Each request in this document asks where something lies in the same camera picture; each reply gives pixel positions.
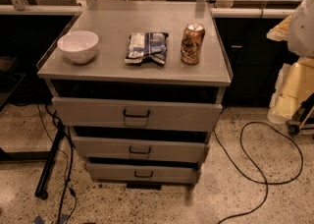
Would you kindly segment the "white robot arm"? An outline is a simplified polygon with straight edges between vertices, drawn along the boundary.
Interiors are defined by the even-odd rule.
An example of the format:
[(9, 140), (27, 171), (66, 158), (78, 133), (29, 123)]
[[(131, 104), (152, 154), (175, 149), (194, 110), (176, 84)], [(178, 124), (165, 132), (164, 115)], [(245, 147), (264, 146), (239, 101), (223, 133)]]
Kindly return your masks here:
[(270, 102), (268, 120), (283, 124), (291, 120), (301, 104), (314, 93), (314, 0), (303, 0), (294, 13), (266, 34), (268, 39), (286, 41), (298, 56), (284, 64)]

